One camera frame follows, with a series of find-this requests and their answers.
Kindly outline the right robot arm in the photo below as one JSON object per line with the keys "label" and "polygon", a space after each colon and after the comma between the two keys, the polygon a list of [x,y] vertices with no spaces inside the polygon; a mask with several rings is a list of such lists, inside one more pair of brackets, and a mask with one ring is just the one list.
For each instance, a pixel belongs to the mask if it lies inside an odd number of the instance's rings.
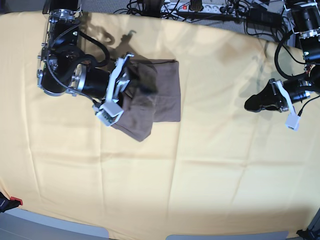
{"label": "right robot arm", "polygon": [[81,31],[82,10],[77,0],[47,0],[42,13],[48,15],[47,29],[38,56],[37,85],[54,97],[65,93],[81,95],[95,105],[118,102],[127,87],[144,94],[157,93],[154,77],[135,69],[133,54],[114,60],[105,45]]}

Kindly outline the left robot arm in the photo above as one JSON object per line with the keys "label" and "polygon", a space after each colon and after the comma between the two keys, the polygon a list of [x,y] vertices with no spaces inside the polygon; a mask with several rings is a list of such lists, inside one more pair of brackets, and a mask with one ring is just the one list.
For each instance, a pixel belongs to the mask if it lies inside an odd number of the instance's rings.
{"label": "left robot arm", "polygon": [[[288,92],[289,100],[282,94],[274,79],[270,79],[264,89],[252,95],[245,103],[249,112],[286,112],[289,103],[302,102],[311,93],[320,93],[320,9],[316,0],[285,0],[284,9],[289,15],[291,30],[283,35],[274,54],[274,64],[278,73],[285,79],[280,86]],[[280,67],[280,50],[292,35],[299,39],[303,53],[304,72],[288,75]]]}

